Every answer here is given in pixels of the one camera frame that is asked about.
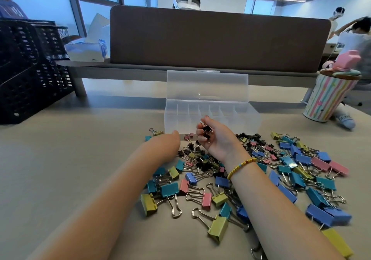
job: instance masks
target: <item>yellow beaded bracelet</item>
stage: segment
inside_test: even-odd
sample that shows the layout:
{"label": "yellow beaded bracelet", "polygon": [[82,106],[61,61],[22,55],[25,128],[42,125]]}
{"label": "yellow beaded bracelet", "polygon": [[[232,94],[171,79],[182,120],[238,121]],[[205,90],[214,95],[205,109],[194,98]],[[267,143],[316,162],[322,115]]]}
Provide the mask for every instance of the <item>yellow beaded bracelet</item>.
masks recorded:
{"label": "yellow beaded bracelet", "polygon": [[227,179],[230,181],[231,177],[233,176],[234,173],[236,173],[239,169],[241,169],[242,167],[244,167],[246,164],[249,164],[249,163],[252,163],[252,162],[255,162],[257,161],[257,158],[254,157],[254,158],[250,158],[248,160],[245,160],[244,162],[242,162],[241,164],[237,165],[227,176]]}

